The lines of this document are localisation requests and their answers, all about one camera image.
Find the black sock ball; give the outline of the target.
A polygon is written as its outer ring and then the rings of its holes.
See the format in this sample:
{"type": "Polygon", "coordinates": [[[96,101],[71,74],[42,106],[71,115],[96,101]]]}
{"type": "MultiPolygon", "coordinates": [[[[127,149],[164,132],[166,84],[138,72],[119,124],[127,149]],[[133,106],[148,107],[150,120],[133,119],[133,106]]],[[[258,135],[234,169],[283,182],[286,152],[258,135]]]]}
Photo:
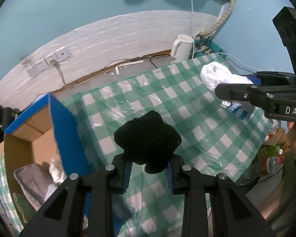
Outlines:
{"type": "Polygon", "coordinates": [[[146,173],[157,174],[167,167],[182,139],[173,126],[151,110],[119,127],[114,133],[114,141],[127,159],[144,165],[146,173]]]}

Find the white plastic bag bundle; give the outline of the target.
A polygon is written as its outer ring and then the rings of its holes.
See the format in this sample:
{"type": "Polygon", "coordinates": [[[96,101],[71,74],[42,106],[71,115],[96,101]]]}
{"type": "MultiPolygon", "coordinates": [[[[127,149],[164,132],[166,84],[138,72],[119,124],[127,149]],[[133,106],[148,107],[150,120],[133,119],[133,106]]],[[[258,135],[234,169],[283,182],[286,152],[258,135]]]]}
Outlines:
{"type": "MultiPolygon", "coordinates": [[[[232,74],[226,66],[218,62],[204,65],[200,72],[200,78],[211,91],[215,91],[219,84],[253,84],[248,77],[232,74]]],[[[221,106],[241,120],[248,120],[255,110],[255,107],[249,102],[221,101],[221,106]]]]}

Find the grey cloth towel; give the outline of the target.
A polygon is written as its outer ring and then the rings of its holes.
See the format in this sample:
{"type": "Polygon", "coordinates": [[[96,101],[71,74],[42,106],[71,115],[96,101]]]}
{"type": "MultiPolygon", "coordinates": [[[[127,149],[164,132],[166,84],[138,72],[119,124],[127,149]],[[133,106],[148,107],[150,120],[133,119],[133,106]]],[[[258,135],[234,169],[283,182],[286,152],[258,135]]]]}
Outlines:
{"type": "Polygon", "coordinates": [[[67,175],[61,161],[53,158],[44,165],[29,164],[15,170],[14,178],[28,202],[38,211],[67,175]]]}

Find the red white bag pile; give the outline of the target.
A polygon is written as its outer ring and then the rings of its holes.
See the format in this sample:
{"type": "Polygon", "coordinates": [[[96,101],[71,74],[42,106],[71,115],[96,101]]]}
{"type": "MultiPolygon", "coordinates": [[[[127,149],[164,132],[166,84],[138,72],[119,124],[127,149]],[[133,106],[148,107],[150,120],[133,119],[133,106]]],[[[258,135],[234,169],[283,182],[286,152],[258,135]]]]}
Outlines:
{"type": "Polygon", "coordinates": [[[251,165],[244,172],[246,179],[270,176],[278,172],[284,164],[284,153],[290,148],[285,132],[277,120],[271,120],[271,127],[265,136],[261,148],[251,165]]]}

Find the white electric kettle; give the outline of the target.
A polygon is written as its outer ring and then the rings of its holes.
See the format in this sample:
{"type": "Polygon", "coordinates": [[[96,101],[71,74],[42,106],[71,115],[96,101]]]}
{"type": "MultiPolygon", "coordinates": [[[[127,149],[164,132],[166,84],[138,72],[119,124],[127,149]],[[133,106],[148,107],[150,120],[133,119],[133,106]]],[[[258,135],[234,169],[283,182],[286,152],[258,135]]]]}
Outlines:
{"type": "Polygon", "coordinates": [[[185,34],[179,34],[173,42],[170,56],[173,63],[178,63],[189,59],[194,39],[185,34]]]}

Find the blue cardboard box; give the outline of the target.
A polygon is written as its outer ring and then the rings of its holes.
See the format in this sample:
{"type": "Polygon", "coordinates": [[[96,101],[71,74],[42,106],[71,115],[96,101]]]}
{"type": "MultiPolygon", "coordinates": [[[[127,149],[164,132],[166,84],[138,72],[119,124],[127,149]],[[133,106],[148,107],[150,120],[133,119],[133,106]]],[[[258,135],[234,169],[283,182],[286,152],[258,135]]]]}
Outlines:
{"type": "MultiPolygon", "coordinates": [[[[29,164],[44,165],[54,158],[61,161],[67,176],[71,173],[85,176],[92,172],[74,115],[52,94],[44,95],[10,123],[0,144],[0,159],[2,152],[12,195],[23,194],[14,178],[15,170],[29,164]]],[[[17,207],[16,210],[25,227],[17,207]]]]}

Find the beige wrapped pipe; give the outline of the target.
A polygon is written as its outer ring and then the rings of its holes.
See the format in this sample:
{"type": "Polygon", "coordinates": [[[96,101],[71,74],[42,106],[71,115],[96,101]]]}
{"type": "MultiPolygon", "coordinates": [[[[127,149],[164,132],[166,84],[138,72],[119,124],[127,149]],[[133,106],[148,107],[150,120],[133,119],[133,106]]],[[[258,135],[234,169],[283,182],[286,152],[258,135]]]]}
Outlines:
{"type": "Polygon", "coordinates": [[[209,36],[213,32],[215,32],[231,15],[231,13],[233,12],[234,6],[235,6],[235,2],[236,2],[236,0],[230,0],[228,9],[221,15],[221,17],[218,19],[218,21],[213,26],[211,26],[209,29],[206,29],[205,31],[198,33],[197,36],[202,38],[204,36],[209,36]]]}

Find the white bar on floor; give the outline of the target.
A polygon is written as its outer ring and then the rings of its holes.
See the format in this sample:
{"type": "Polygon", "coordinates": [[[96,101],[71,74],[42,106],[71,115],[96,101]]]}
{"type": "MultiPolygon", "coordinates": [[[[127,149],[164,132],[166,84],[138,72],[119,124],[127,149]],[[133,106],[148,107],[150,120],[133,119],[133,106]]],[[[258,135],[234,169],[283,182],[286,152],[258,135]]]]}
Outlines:
{"type": "Polygon", "coordinates": [[[120,74],[120,70],[119,68],[125,68],[129,65],[135,65],[135,64],[140,64],[140,63],[143,63],[144,61],[143,60],[137,60],[137,61],[134,61],[134,62],[127,62],[127,63],[122,63],[122,64],[119,64],[115,67],[115,73],[116,75],[119,75],[120,74]]]}

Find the green checkered side cloth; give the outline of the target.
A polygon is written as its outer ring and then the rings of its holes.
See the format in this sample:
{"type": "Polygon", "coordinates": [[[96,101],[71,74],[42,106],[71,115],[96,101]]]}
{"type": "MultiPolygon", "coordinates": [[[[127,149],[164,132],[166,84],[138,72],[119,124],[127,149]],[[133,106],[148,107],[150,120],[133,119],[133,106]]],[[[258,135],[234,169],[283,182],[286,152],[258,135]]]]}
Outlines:
{"type": "Polygon", "coordinates": [[[13,236],[19,236],[24,227],[17,214],[13,196],[8,186],[4,152],[2,152],[0,159],[0,201],[12,227],[13,236]]]}

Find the white wall socket strip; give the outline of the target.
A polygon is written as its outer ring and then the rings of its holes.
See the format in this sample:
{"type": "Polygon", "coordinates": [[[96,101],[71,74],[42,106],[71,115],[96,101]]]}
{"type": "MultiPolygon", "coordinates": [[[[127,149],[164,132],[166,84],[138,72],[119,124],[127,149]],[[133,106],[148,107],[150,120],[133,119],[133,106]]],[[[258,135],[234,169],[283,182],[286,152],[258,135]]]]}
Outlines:
{"type": "Polygon", "coordinates": [[[26,71],[31,78],[36,77],[39,73],[55,66],[58,62],[68,58],[69,56],[69,50],[66,46],[63,46],[36,61],[32,66],[29,66],[26,71]]]}

